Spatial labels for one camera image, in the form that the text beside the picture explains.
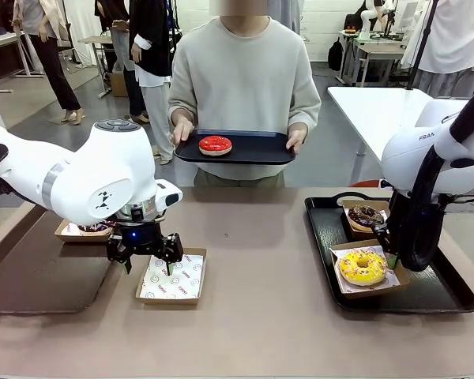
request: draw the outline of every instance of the neck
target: neck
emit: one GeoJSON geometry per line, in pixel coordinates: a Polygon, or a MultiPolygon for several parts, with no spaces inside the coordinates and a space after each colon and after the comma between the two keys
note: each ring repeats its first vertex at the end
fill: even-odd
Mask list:
{"type": "Polygon", "coordinates": [[[267,16],[221,16],[221,22],[239,37],[252,37],[263,32],[269,25],[267,16]]]}

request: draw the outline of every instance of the red icing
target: red icing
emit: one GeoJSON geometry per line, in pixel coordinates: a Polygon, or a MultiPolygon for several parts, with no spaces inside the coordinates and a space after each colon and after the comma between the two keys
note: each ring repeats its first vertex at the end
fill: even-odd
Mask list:
{"type": "Polygon", "coordinates": [[[208,152],[221,152],[231,148],[231,142],[225,137],[211,136],[206,137],[200,141],[199,146],[202,150],[206,150],[208,152]]]}

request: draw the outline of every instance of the red frosted donut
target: red frosted donut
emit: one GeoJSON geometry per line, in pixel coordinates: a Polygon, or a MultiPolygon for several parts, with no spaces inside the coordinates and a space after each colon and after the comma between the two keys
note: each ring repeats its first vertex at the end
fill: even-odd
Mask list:
{"type": "Polygon", "coordinates": [[[200,141],[198,147],[205,156],[224,156],[231,151],[231,142],[225,137],[211,136],[200,141]]]}

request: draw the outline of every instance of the cardboard box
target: cardboard box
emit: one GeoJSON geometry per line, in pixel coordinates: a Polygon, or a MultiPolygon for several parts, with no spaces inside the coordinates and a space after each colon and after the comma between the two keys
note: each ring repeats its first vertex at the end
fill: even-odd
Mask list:
{"type": "Polygon", "coordinates": [[[349,223],[349,230],[354,239],[357,240],[366,240],[366,239],[374,239],[375,235],[372,229],[369,227],[362,227],[363,229],[356,229],[350,219],[348,217],[348,210],[350,208],[355,207],[356,205],[366,205],[367,207],[371,207],[378,212],[384,212],[386,214],[386,218],[389,217],[389,204],[388,201],[380,201],[380,200],[343,200],[342,201],[342,208],[344,210],[344,214],[346,215],[346,220],[349,223]]]}
{"type": "Polygon", "coordinates": [[[70,221],[63,220],[60,223],[58,229],[56,229],[55,235],[64,242],[79,242],[79,243],[106,243],[112,234],[112,230],[109,230],[105,234],[94,233],[92,235],[63,235],[63,229],[69,225],[70,221]]]}
{"type": "MultiPolygon", "coordinates": [[[[359,247],[372,247],[372,246],[379,246],[379,241],[377,239],[374,239],[374,240],[368,240],[368,241],[345,243],[342,245],[332,246],[331,249],[332,250],[347,250],[347,249],[357,249],[359,247]]],[[[340,291],[346,298],[366,298],[370,296],[385,295],[385,294],[389,294],[391,292],[399,291],[406,288],[406,286],[410,282],[408,271],[404,268],[404,266],[402,266],[402,263],[398,262],[397,267],[393,270],[399,282],[398,286],[382,288],[382,289],[372,289],[372,287],[368,287],[366,291],[362,291],[362,292],[347,292],[344,290],[344,286],[342,284],[342,281],[345,282],[345,279],[340,274],[339,264],[337,263],[338,262],[337,255],[335,255],[333,252],[332,252],[332,261],[333,261],[333,269],[336,270],[336,277],[337,277],[337,282],[339,283],[340,291]]]]}
{"type": "Polygon", "coordinates": [[[111,81],[112,95],[114,97],[128,97],[123,73],[110,73],[109,80],[111,81]]]}
{"type": "Polygon", "coordinates": [[[148,271],[148,265],[146,265],[142,275],[141,279],[139,281],[139,284],[137,286],[137,291],[135,292],[135,298],[137,298],[140,302],[143,302],[144,304],[154,306],[154,305],[196,305],[198,304],[198,300],[200,300],[201,294],[202,294],[202,288],[204,287],[204,277],[205,277],[205,266],[207,265],[207,250],[206,249],[195,249],[195,248],[185,248],[184,249],[184,254],[185,255],[200,255],[204,257],[204,263],[202,265],[202,272],[201,272],[201,278],[200,278],[200,287],[198,289],[198,297],[197,298],[142,298],[141,297],[141,290],[142,290],[142,284],[144,283],[144,278],[146,276],[146,273],[148,271]]]}

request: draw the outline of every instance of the white curtain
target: white curtain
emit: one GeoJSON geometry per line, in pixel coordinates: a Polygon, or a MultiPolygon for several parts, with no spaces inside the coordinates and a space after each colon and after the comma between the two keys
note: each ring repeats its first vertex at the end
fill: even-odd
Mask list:
{"type": "Polygon", "coordinates": [[[95,65],[96,60],[91,45],[78,42],[83,38],[99,36],[102,32],[100,20],[95,16],[95,2],[93,0],[65,0],[65,8],[68,22],[72,25],[70,34],[73,45],[79,58],[84,64],[95,65]]]}

